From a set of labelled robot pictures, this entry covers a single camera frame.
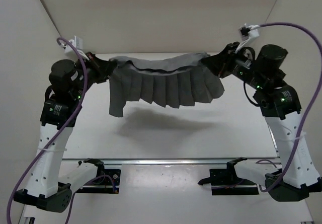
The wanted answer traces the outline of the grey pleated skirt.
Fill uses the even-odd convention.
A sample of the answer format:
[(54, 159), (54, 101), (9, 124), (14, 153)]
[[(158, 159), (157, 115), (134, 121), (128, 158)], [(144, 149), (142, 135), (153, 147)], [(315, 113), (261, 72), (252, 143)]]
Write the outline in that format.
[(110, 76), (109, 114), (123, 117), (127, 102), (144, 100), (161, 107), (180, 108), (211, 103), (224, 93), (224, 86), (201, 60), (206, 52), (187, 53), (162, 60), (116, 56)]

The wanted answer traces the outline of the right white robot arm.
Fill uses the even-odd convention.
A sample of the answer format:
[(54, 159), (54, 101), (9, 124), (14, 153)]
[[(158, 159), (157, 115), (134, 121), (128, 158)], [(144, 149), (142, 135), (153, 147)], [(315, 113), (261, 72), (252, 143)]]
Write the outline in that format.
[(238, 49), (228, 44), (217, 55), (202, 59), (215, 76), (235, 76), (255, 90), (260, 108), (276, 143), (281, 167), (254, 163), (240, 157), (229, 161), (221, 178), (231, 184), (240, 180), (256, 183), (278, 202), (297, 202), (311, 193), (321, 192), (321, 176), (314, 167), (301, 130), (301, 104), (296, 90), (284, 81), (280, 66), (286, 49), (267, 44), (258, 54), (250, 47)]

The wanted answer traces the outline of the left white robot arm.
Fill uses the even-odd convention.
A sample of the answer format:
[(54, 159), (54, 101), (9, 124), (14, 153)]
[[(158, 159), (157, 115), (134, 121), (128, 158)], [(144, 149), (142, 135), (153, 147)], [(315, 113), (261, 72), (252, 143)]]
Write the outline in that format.
[(116, 66), (92, 53), (87, 53), (83, 61), (63, 59), (52, 65), (36, 159), (27, 168), (30, 177), (26, 187), (14, 192), (15, 202), (62, 213), (84, 185), (103, 181), (104, 163), (99, 159), (80, 161), (74, 171), (63, 177), (59, 177), (59, 170), (86, 91), (93, 84), (106, 82)]

